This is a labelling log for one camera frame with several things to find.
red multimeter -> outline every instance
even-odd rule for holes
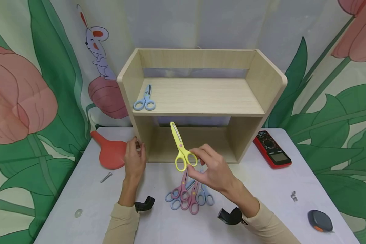
[[[273,169],[280,169],[291,165],[289,156],[278,146],[267,131],[259,131],[254,139],[254,144]]]

beige sleeve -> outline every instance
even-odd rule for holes
[[[252,218],[242,214],[250,232],[258,236],[263,244],[300,244],[293,233],[261,201],[258,213]]]
[[[133,244],[139,218],[134,206],[114,204],[103,244]]]

table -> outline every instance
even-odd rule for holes
[[[301,243],[359,243],[286,131],[267,131],[293,164],[273,170],[252,144],[240,164],[229,165],[236,177],[288,226]],[[132,128],[102,127],[98,132],[109,140],[128,141],[134,136]],[[100,147],[92,139],[34,243],[103,241],[125,172],[124,168],[114,170],[109,179],[100,183],[110,170],[99,164],[99,152]],[[141,215],[135,243],[260,243],[242,224],[228,226],[217,218],[221,208],[230,212],[235,205],[212,189],[209,190],[215,204],[201,206],[197,215],[181,209],[171,210],[164,197],[179,185],[181,176],[174,164],[147,164],[137,201],[143,202],[147,196],[156,201],[151,211]],[[292,191],[296,191],[297,202],[290,197]],[[75,218],[78,209],[82,209],[83,214]],[[329,215],[334,233],[320,233],[309,225],[307,213],[312,209]]]

pink tulip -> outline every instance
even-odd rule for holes
[[[358,15],[366,0],[338,0],[340,7],[350,15]]]
[[[348,13],[356,11],[356,18],[335,47],[332,55],[337,58],[350,57],[355,62],[366,62],[366,1],[339,0]]]
[[[98,77],[89,85],[88,93],[95,105],[111,118],[121,119],[129,115],[115,80]]]
[[[36,67],[0,47],[0,144],[22,140],[44,129],[57,108],[53,92]]]

pink scissors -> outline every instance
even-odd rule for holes
[[[195,199],[197,193],[198,193],[198,180],[195,181],[194,186],[192,187],[190,196],[186,200],[182,199],[182,202],[180,203],[181,209],[187,210],[189,208],[191,214],[197,214],[199,211],[199,204]],[[185,202],[187,202],[188,204],[186,207],[183,207],[183,203],[185,203]],[[194,205],[197,206],[196,211],[193,211]]]
[[[172,190],[171,198],[176,199],[180,197],[180,200],[187,201],[190,194],[186,190],[186,180],[187,180],[187,169],[183,173],[182,181],[180,182],[180,186],[176,187]]]

